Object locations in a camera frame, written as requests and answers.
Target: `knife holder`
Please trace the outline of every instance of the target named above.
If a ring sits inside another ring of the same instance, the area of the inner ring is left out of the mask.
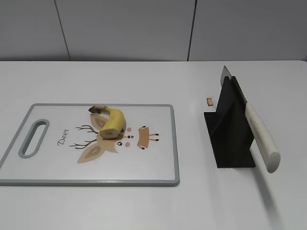
[[[225,77],[216,112],[204,113],[218,168],[250,168],[253,133],[245,118],[245,102],[235,77]]]

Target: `banana peel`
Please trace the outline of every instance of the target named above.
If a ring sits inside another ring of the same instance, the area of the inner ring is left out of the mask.
[[[118,137],[125,124],[125,116],[122,111],[99,105],[91,107],[88,111],[92,114],[109,113],[110,118],[99,131],[99,135],[104,139],[114,139]]]

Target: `knife handle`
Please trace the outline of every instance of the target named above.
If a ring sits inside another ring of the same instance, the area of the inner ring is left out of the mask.
[[[280,163],[280,153],[262,119],[248,102],[245,107],[245,117],[254,134],[267,171],[269,173],[275,172]]]

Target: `knife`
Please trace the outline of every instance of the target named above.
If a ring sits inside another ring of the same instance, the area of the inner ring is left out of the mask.
[[[226,66],[224,66],[221,75],[221,86],[223,86],[223,82],[226,77],[228,77],[230,80],[234,80],[237,86],[239,86],[235,77],[231,76]],[[264,122],[255,111],[255,109],[251,106],[251,104],[247,102],[240,87],[238,88],[245,103],[245,118],[247,119],[250,129],[255,137],[267,171],[269,173],[273,173],[279,166],[281,158],[280,153]]]

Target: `white table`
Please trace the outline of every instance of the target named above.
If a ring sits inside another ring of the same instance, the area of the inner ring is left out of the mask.
[[[203,117],[226,65],[281,152],[265,170],[217,169]],[[172,104],[176,187],[0,187],[0,228],[31,230],[306,229],[307,63],[0,62],[0,157],[33,103]]]

